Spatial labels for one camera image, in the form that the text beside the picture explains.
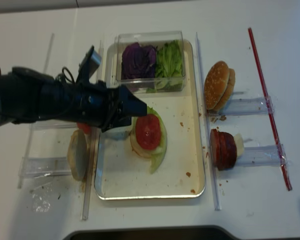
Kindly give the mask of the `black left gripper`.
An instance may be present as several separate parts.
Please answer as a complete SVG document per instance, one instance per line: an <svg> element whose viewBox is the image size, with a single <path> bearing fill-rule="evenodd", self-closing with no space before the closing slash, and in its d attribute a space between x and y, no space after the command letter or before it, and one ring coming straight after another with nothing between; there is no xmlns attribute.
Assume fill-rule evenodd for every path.
<svg viewBox="0 0 300 240"><path fill-rule="evenodd" d="M147 105L122 85L107 87L99 80L96 83L97 127L104 133L113 128L130 126L132 117L147 115Z"/></svg>

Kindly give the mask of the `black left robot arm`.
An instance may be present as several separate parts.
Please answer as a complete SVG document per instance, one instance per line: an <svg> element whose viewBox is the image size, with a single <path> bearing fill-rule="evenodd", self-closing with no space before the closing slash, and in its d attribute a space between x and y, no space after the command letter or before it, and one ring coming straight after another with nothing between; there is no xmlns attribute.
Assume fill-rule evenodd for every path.
<svg viewBox="0 0 300 240"><path fill-rule="evenodd" d="M0 127L61 120L83 123L105 132L129 126L133 117L147 114L147 105L127 87L108 88L103 81L66 81L25 67L8 74L0 69Z"/></svg>

